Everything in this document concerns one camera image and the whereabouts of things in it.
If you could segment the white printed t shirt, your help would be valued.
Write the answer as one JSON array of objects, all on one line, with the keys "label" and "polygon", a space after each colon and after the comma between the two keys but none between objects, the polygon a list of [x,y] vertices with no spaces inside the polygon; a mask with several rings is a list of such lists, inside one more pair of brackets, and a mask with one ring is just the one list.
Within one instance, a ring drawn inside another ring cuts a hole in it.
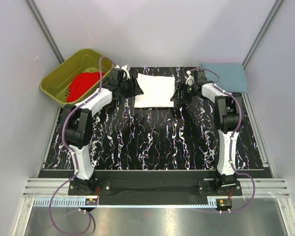
[{"label": "white printed t shirt", "polygon": [[174,76],[151,76],[138,74],[138,84],[143,95],[135,97],[134,108],[172,108],[171,97],[175,92]]}]

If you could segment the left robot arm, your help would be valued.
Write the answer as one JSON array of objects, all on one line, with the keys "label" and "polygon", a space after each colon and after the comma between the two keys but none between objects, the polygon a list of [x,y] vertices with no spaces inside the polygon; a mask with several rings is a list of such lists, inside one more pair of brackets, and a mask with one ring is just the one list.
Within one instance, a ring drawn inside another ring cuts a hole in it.
[{"label": "left robot arm", "polygon": [[100,80],[99,88],[88,98],[74,105],[64,106],[61,138],[73,159],[74,175],[70,182],[74,187],[87,195],[96,190],[94,168],[89,155],[94,115],[120,96],[129,98],[143,94],[137,79],[130,75],[128,66],[115,66],[107,81],[104,83]]}]

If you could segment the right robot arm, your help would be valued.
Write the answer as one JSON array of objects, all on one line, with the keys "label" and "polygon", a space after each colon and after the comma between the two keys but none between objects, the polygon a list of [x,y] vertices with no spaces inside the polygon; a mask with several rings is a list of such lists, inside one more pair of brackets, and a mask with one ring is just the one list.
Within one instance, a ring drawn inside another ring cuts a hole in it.
[{"label": "right robot arm", "polygon": [[191,103],[193,97],[207,98],[214,103],[214,126],[219,133],[219,160],[216,176],[210,187],[224,195],[236,186],[237,173],[234,160],[236,143],[243,120],[240,94],[232,94],[220,88],[216,82],[199,77],[200,68],[187,71],[184,82],[179,82],[171,101],[178,104]]}]

